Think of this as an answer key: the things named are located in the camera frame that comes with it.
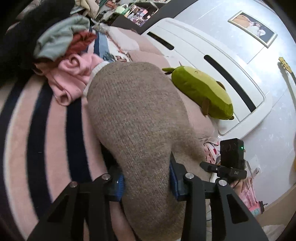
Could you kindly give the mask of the brown knitted sweater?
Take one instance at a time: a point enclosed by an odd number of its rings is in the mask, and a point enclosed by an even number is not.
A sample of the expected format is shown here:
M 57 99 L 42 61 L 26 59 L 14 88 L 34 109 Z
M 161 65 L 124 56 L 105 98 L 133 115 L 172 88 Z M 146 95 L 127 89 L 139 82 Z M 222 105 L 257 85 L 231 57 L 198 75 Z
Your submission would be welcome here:
M 146 62 L 114 62 L 93 78 L 87 108 L 100 142 L 125 177 L 126 218 L 141 240 L 177 240 L 182 235 L 185 202 L 170 190 L 170 157 L 198 176 L 203 145 L 170 79 Z

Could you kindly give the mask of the pile of clothes on chair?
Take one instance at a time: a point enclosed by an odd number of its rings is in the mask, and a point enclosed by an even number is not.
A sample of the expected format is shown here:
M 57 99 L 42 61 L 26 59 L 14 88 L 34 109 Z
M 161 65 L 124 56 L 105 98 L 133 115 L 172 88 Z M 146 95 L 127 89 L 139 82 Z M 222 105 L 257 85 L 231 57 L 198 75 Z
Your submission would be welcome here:
M 75 0 L 75 5 L 84 8 L 83 16 L 95 19 L 98 15 L 99 4 L 95 0 Z

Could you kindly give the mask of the pink strawberry pillow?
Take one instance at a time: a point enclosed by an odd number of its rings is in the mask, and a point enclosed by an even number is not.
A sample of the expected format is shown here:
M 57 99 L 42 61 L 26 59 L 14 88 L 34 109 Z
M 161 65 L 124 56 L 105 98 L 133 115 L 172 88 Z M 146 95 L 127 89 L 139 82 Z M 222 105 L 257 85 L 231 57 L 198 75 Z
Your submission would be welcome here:
M 217 164 L 220 157 L 220 143 L 217 142 L 205 142 L 203 144 L 205 151 L 205 161 L 211 164 Z

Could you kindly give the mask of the white bed headboard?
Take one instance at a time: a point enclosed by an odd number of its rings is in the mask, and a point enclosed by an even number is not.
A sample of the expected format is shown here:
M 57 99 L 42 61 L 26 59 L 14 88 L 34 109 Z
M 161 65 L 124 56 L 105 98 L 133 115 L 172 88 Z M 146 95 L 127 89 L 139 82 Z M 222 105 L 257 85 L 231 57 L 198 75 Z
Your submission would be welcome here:
M 170 58 L 171 66 L 197 68 L 225 86 L 233 103 L 234 120 L 216 121 L 219 139 L 244 138 L 270 113 L 271 94 L 263 93 L 247 64 L 205 32 L 165 18 L 143 36 Z

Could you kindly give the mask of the striped pink blanket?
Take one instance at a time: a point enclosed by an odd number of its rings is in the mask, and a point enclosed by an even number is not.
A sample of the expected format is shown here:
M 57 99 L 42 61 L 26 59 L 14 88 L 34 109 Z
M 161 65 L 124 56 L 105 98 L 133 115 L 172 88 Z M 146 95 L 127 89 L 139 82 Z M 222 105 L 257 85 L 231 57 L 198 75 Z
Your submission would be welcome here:
M 46 77 L 24 53 L 1 66 L 1 240 L 26 240 L 71 182 L 107 169 L 87 100 L 56 100 Z

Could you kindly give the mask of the green avocado plush toy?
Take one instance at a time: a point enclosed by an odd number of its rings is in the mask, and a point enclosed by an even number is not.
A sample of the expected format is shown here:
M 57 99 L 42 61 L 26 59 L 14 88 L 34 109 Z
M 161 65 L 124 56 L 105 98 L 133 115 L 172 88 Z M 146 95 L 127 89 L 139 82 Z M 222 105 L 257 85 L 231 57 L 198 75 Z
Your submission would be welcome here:
M 234 109 L 224 85 L 210 75 L 190 66 L 163 68 L 180 92 L 200 108 L 204 116 L 219 120 L 233 120 Z

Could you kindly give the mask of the pink sweater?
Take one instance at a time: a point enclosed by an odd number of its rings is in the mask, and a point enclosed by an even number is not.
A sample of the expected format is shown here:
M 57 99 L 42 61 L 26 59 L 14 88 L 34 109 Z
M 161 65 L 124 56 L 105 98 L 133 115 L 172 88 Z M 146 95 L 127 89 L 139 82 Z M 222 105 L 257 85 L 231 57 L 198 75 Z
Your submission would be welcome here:
M 48 79 L 58 104 L 68 106 L 82 96 L 92 70 L 103 62 L 93 53 L 72 54 L 61 61 L 36 63 L 36 73 Z

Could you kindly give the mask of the dark red garment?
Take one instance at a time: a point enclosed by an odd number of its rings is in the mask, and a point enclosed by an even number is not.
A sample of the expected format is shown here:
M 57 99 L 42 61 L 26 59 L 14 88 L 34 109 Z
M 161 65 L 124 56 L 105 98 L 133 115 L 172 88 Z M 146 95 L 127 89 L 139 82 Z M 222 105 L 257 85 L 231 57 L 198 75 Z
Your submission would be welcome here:
M 76 33 L 73 36 L 72 42 L 70 43 L 64 56 L 68 57 L 72 54 L 80 53 L 81 51 L 85 50 L 86 47 L 90 45 L 96 38 L 97 35 L 92 32 L 82 31 Z

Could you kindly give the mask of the grey green garment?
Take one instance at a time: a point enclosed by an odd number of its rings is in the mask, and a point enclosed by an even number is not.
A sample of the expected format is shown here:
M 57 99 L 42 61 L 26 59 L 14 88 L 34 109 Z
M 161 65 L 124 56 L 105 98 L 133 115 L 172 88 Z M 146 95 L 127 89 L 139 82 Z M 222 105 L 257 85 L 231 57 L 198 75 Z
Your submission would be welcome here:
M 59 21 L 39 37 L 34 49 L 34 58 L 56 61 L 66 53 L 74 34 L 88 30 L 89 27 L 90 21 L 82 15 Z

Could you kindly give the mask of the black cluttered shelf unit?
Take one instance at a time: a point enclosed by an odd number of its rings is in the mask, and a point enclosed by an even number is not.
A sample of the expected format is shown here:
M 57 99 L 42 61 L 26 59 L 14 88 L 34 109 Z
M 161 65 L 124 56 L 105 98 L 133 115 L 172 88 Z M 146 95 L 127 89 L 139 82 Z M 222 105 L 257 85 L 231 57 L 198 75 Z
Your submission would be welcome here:
M 173 19 L 193 3 L 195 1 L 120 1 L 98 13 L 92 22 L 142 34 L 161 19 Z

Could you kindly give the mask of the black garment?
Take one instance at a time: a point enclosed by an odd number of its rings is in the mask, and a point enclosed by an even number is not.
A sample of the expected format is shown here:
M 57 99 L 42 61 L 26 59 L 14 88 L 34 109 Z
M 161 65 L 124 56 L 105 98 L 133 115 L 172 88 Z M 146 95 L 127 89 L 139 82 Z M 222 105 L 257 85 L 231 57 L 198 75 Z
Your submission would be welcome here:
M 41 35 L 69 17 L 74 1 L 44 1 L 1 39 L 1 85 L 32 73 L 34 49 Z

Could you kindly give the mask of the yellow ukulele on wall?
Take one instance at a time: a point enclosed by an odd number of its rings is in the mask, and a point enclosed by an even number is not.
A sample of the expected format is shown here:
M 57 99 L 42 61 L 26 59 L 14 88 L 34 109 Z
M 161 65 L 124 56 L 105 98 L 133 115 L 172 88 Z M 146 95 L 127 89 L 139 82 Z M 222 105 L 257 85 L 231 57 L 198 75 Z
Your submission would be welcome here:
M 279 57 L 278 60 L 279 60 L 279 62 L 280 62 L 280 64 L 281 64 L 281 66 L 282 66 L 286 71 L 289 72 L 289 74 L 292 76 L 292 79 L 293 79 L 294 83 L 296 84 L 296 82 L 295 82 L 295 75 L 294 75 L 292 69 L 290 68 L 290 66 L 288 65 L 288 63 L 285 61 L 285 59 L 284 59 L 283 57 Z

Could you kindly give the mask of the framed wall photo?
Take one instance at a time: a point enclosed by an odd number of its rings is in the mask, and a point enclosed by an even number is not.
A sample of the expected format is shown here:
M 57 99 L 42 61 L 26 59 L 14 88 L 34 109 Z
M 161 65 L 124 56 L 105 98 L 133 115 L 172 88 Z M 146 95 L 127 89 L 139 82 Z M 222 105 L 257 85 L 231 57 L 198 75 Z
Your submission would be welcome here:
M 267 25 L 244 11 L 236 13 L 228 20 L 228 22 L 251 35 L 266 48 L 268 48 L 278 36 L 278 34 L 271 28 L 267 27 Z

